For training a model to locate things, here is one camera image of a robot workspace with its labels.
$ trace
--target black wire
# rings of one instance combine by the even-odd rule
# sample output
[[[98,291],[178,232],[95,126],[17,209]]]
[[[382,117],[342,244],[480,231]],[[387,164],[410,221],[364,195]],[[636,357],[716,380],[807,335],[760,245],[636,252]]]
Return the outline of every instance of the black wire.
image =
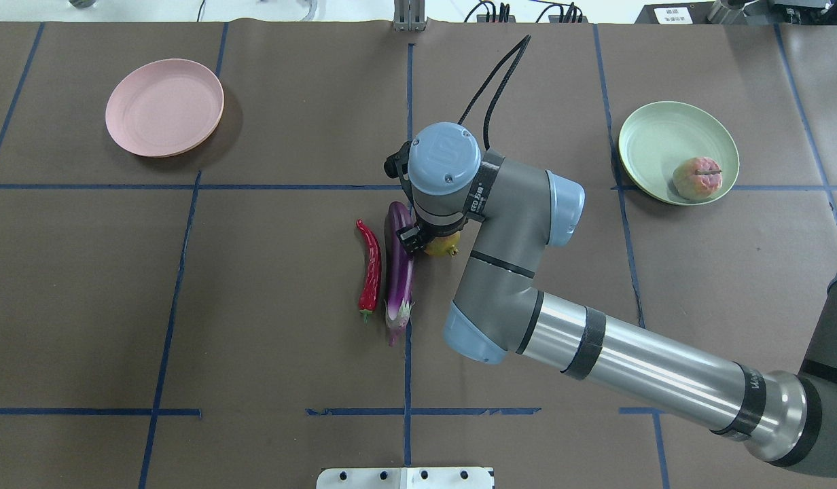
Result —
[[[527,44],[530,43],[530,39],[531,39],[530,35],[524,36],[524,38],[521,39],[521,41],[519,41],[518,44],[516,44],[514,48],[512,48],[508,53],[506,53],[505,56],[503,56],[503,59],[501,59],[497,63],[497,66],[495,66],[494,69],[492,69],[491,74],[488,75],[488,77],[484,80],[484,83],[482,84],[480,89],[478,89],[478,91],[476,92],[476,95],[474,95],[474,97],[472,97],[472,100],[468,104],[467,108],[464,110],[464,114],[461,115],[460,120],[458,120],[458,124],[464,123],[465,118],[467,118],[467,114],[470,113],[470,109],[472,109],[472,106],[475,105],[476,101],[478,100],[478,97],[482,96],[482,92],[484,92],[484,89],[486,89],[488,84],[491,83],[491,80],[494,78],[494,75],[497,74],[497,72],[500,70],[500,67],[502,67],[503,64],[505,64],[505,62],[508,61],[509,58],[512,57],[512,55],[515,55],[515,59],[512,60],[512,64],[509,66],[509,69],[506,71],[506,74],[503,75],[503,79],[500,81],[500,86],[497,86],[497,92],[494,93],[494,97],[491,99],[491,103],[490,103],[490,105],[488,105],[488,109],[487,109],[486,113],[484,114],[484,126],[482,127],[482,139],[484,141],[484,148],[485,149],[490,149],[491,148],[491,144],[488,141],[488,128],[491,124],[491,115],[494,111],[494,107],[497,106],[497,100],[499,100],[500,95],[503,94],[503,89],[506,88],[506,84],[509,82],[509,77],[512,76],[512,74],[515,72],[515,68],[518,67],[518,61],[520,61],[521,56],[524,55],[524,51],[527,49]]]
[[[562,6],[562,4],[560,3],[552,3],[551,5],[547,6],[542,13],[539,14],[539,16],[536,18],[536,22],[534,22],[533,24],[539,24],[539,21],[542,20],[542,16],[546,15],[546,12],[548,12],[549,9],[553,9],[555,7],[558,7],[558,9],[560,9],[560,16],[558,18],[558,22],[560,22],[560,19],[564,18],[564,6]]]
[[[490,4],[491,8],[493,9],[492,18],[496,18],[497,17],[497,6],[494,5],[493,2],[489,2],[488,0],[483,0],[482,2],[476,3],[476,6],[474,7],[474,9],[470,10],[470,13],[468,13],[467,16],[464,18],[464,22],[467,22],[468,20],[470,20],[470,16],[472,15],[472,13],[474,13],[476,10],[478,10],[478,8],[480,8],[482,5],[484,5],[484,10],[486,10],[486,12],[487,12],[489,4]],[[486,22],[489,22],[488,15],[489,14],[486,13],[486,15],[484,16],[484,21],[486,21]]]

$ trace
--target robotic arm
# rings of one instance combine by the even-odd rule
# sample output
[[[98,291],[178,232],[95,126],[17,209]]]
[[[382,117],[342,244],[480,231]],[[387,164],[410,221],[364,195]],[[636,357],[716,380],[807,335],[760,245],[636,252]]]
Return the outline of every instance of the robotic arm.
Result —
[[[416,211],[399,233],[415,253],[482,224],[444,326],[452,349],[487,364],[507,352],[701,424],[755,457],[837,477],[837,276],[797,375],[761,374],[533,287],[546,245],[562,247],[584,190],[480,148],[464,127],[432,124],[385,164]]]

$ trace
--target chili pepper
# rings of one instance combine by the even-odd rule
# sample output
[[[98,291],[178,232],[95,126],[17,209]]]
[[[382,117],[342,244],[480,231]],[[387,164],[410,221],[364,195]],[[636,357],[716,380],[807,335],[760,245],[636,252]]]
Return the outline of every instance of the chili pepper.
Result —
[[[379,263],[382,259],[379,253],[379,241],[361,219],[355,223],[367,244],[367,276],[365,277],[365,288],[359,298],[359,312],[365,317],[376,309],[377,298],[379,297],[379,282],[381,281],[382,269]]]

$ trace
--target metal bracket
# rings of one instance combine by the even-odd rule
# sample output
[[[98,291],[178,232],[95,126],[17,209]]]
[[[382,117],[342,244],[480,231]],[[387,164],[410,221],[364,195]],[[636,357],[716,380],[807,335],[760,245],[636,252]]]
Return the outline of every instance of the metal bracket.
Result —
[[[394,0],[394,30],[424,31],[425,0]]]
[[[489,467],[395,467],[328,469],[316,489],[494,489]]]

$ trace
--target brown table surface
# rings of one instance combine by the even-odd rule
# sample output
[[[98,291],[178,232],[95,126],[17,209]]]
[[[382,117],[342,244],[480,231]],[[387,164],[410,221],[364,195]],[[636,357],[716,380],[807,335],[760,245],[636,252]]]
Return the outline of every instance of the brown table surface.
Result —
[[[0,24],[0,488],[309,488],[401,465],[493,467],[497,487],[837,487],[515,354],[460,357],[440,332],[466,253],[418,259],[406,341],[363,324],[354,221],[381,235],[404,199],[384,158],[457,120],[527,33],[493,146],[587,193],[537,286],[796,372],[837,267],[837,28]],[[105,103],[162,58],[216,71],[225,114],[192,151],[135,157]],[[616,178],[610,141],[657,100],[732,133],[725,198],[675,207]]]

